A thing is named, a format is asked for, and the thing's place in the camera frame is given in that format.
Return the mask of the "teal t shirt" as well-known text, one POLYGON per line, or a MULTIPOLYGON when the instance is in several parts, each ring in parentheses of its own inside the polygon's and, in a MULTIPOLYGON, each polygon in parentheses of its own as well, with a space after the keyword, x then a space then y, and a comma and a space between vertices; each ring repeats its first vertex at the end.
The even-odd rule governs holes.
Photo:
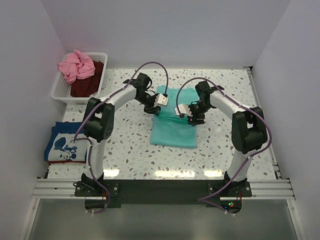
POLYGON ((199 97, 196 90, 190 87, 184 88, 178 93, 177 88, 168 88, 167 106, 161 107, 159 115, 154 116, 150 143, 167 147, 188 148, 196 147, 197 128, 188 124, 188 119, 176 115, 176 97, 178 103, 189 105, 196 102, 199 97))

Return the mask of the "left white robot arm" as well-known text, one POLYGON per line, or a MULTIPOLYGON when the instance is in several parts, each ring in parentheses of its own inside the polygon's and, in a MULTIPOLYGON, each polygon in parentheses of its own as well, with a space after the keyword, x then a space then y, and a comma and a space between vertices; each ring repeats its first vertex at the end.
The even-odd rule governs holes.
POLYGON ((103 156, 107 139, 114 129, 115 112, 127 102, 136 100, 144 105, 144 112, 158 115, 161 107, 156 103, 158 94, 148 93, 152 80, 139 73, 133 80, 125 80, 124 86, 107 97, 92 97, 86 106, 83 118, 84 135, 88 139, 86 166, 81 183, 92 196, 99 196, 104 190, 103 156))

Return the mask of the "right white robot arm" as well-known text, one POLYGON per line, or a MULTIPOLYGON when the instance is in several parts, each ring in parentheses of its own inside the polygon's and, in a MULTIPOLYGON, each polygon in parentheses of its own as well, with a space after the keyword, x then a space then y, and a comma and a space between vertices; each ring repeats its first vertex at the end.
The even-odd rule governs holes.
POLYGON ((205 123, 205 113, 218 109, 231 120, 231 142, 235 149, 231 164, 225 173, 223 192, 230 197, 240 190, 239 182, 247 179, 250 155, 267 142, 268 134, 260 107, 250 108, 223 93, 220 86, 210 86, 201 81, 195 86, 199 97, 196 103, 187 106, 187 122, 192 126, 205 123))

